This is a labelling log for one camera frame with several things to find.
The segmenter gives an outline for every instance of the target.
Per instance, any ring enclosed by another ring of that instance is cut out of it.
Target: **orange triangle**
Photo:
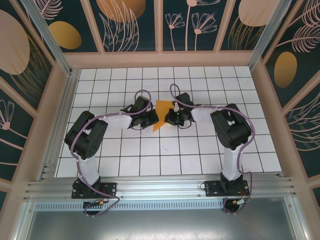
[[[172,101],[157,100],[155,104],[155,111],[158,115],[159,121],[153,125],[153,132],[157,131],[163,125],[165,125],[165,117],[169,112],[169,109],[174,109]]]

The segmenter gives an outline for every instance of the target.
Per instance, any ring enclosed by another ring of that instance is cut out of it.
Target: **purple cable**
[[[252,181],[253,181],[253,180],[252,180],[252,172],[251,172],[251,171],[243,172],[243,171],[240,170],[240,156],[241,156],[242,151],[245,149],[245,147],[247,147],[247,146],[248,146],[250,143],[252,143],[252,141],[255,139],[256,129],[255,129],[255,126],[254,126],[253,122],[252,122],[246,115],[244,115],[242,112],[240,112],[240,111],[238,111],[238,110],[236,110],[236,109],[230,108],[230,107],[225,107],[225,106],[207,106],[207,105],[194,106],[194,105],[185,104],[185,103],[183,103],[182,101],[179,101],[179,100],[176,98],[176,96],[174,95],[174,93],[173,93],[173,91],[172,91],[172,87],[173,87],[173,86],[174,86],[175,88],[177,88],[177,91],[178,91],[178,93],[179,93],[179,95],[180,95],[180,88],[179,88],[179,86],[178,86],[177,84],[175,84],[175,83],[172,83],[172,84],[170,85],[170,93],[171,93],[171,96],[173,97],[173,99],[174,99],[177,103],[179,103],[179,104],[181,104],[181,105],[183,105],[183,106],[185,106],[185,107],[194,108],[194,109],[202,108],[202,109],[218,109],[218,110],[223,109],[223,110],[228,110],[228,111],[232,111],[232,112],[234,112],[234,113],[239,114],[240,116],[242,116],[245,120],[247,120],[247,121],[249,122],[250,127],[251,127],[251,131],[252,131],[252,138],[251,138],[246,144],[244,144],[244,145],[240,148],[239,153],[238,153],[238,156],[237,156],[237,158],[236,158],[236,168],[237,168],[237,170],[239,171],[239,173],[241,173],[241,174],[250,174],[250,191],[249,191],[249,196],[248,196],[248,198],[249,198],[249,200],[250,200],[250,198],[251,198],[251,193],[252,193]],[[225,207],[227,200],[228,200],[228,198],[225,198],[225,199],[223,200],[223,205],[222,205],[223,208],[222,208],[222,210],[223,210],[226,214],[230,214],[230,213],[232,213],[232,212],[231,212],[230,210],[226,209],[226,207]],[[246,205],[247,205],[247,203],[238,211],[238,213],[241,212],[241,211],[243,211],[243,209],[245,209]]]
[[[138,114],[141,114],[143,113],[144,111],[146,111],[150,105],[151,105],[151,94],[150,92],[148,92],[147,90],[144,90],[144,89],[141,89],[139,91],[137,91],[135,93],[135,96],[134,98],[136,99],[136,96],[138,93],[142,93],[142,92],[146,92],[148,95],[149,95],[149,102],[147,104],[147,106],[140,110],[140,111],[137,111],[137,112],[132,112],[132,113],[122,113],[122,112],[118,112],[118,113],[109,113],[109,114],[104,114],[104,115],[99,115],[99,116],[95,116],[94,118],[90,119],[82,128],[81,130],[78,132],[78,134],[75,136],[74,140],[73,140],[73,143],[71,145],[71,148],[70,148],[70,151],[71,151],[71,155],[73,157],[75,157],[76,159],[76,167],[78,169],[78,172],[79,172],[79,175],[81,177],[81,180],[84,182],[84,184],[86,184],[92,191],[96,192],[97,194],[100,194],[104,197],[108,197],[108,198],[111,198],[111,199],[117,199],[117,201],[115,201],[113,204],[111,204],[106,210],[103,210],[103,211],[100,211],[98,212],[96,215],[89,215],[87,213],[87,209],[91,206],[91,205],[88,205],[85,209],[84,209],[84,213],[87,217],[91,217],[91,218],[94,218],[94,217],[99,217],[103,214],[105,214],[109,209],[111,209],[114,205],[116,205],[119,201],[120,201],[120,198],[117,197],[117,196],[113,196],[113,195],[109,195],[109,194],[106,194],[106,193],[103,193],[99,190],[96,190],[95,188],[93,188],[88,182],[87,180],[83,177],[83,174],[81,172],[81,169],[80,169],[80,164],[79,164],[79,156],[75,155],[74,153],[74,148],[75,148],[75,145],[76,145],[76,142],[78,141],[80,135],[83,133],[83,131],[86,129],[87,126],[89,126],[92,122],[94,122],[95,120],[97,119],[103,119],[103,118],[106,118],[106,117],[112,117],[112,116],[119,116],[119,115],[124,115],[124,116],[132,116],[132,115],[138,115]]]

